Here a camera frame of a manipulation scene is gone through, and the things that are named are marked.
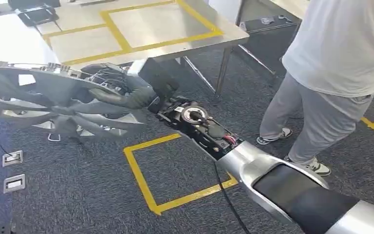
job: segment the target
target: stainless steel tabletop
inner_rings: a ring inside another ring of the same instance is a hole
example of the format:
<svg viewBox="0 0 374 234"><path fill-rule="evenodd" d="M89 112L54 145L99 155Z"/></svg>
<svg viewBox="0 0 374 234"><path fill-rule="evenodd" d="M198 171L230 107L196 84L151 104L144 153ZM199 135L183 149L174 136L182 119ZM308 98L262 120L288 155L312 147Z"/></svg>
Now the stainless steel tabletop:
<svg viewBox="0 0 374 234"><path fill-rule="evenodd" d="M119 0L56 8L54 23L39 25L63 64L172 59L245 43L248 34L202 0Z"/></svg>

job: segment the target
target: white wall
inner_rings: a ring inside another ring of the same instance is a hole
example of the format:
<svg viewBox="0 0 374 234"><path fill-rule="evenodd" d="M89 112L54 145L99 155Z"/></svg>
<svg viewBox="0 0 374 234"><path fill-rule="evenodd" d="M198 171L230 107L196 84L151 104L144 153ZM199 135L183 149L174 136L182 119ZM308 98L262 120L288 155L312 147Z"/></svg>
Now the white wall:
<svg viewBox="0 0 374 234"><path fill-rule="evenodd" d="M230 22L236 23L242 0L207 0L220 15L227 18Z"/></svg>

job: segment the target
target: gray pants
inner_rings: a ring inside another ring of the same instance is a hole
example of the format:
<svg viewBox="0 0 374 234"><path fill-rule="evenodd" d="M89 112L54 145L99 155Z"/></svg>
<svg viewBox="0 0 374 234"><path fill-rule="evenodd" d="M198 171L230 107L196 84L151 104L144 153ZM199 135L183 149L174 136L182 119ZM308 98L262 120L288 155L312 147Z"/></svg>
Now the gray pants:
<svg viewBox="0 0 374 234"><path fill-rule="evenodd" d="M293 162L308 165L320 151L355 130L356 123L365 114L373 97L348 98L316 92L299 84L287 73L264 113L260 136L278 138L289 116L302 105L303 130L288 156Z"/></svg>

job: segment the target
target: dark gray carpet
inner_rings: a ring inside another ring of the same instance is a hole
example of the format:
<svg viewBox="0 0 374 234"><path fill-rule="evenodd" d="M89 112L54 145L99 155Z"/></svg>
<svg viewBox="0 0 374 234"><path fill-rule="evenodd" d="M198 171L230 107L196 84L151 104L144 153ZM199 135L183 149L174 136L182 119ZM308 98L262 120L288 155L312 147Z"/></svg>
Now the dark gray carpet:
<svg viewBox="0 0 374 234"><path fill-rule="evenodd" d="M230 59L222 97L215 102L207 87L174 61L163 63L181 83L179 94L200 101L219 122L255 143L264 110L280 85L284 70L277 62L292 30L255 36L260 58L278 71L272 77L239 52ZM222 51L190 59L215 82ZM366 114L374 118L374 103ZM23 150L23 164L3 169L0 161L0 233L10 219L21 234L242 234L221 193L216 193L157 216L151 212L123 154L123 148L174 133L147 114L149 125L127 139L63 139L49 142L36 128L16 129L0 120L0 141L8 151ZM263 147L283 157L303 125L289 120L295 130L290 139ZM186 138L179 138L134 153L157 204L215 185L211 160ZM327 178L337 191L374 203L374 130L359 123L347 139L320 154L332 167ZM27 188L2 193L3 179L26 174ZM227 189L234 206L255 234L300 234L295 225L283 225L251 202L243 190Z"/></svg>

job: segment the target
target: person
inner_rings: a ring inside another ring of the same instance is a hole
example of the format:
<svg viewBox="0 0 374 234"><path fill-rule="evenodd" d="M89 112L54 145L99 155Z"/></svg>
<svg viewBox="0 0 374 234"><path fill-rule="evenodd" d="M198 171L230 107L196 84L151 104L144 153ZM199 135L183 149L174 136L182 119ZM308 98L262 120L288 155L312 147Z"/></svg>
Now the person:
<svg viewBox="0 0 374 234"><path fill-rule="evenodd" d="M374 0L311 0L282 63L287 74L257 142L289 137L286 121L302 106L304 126L285 159L327 176L316 155L352 133L374 97Z"/></svg>

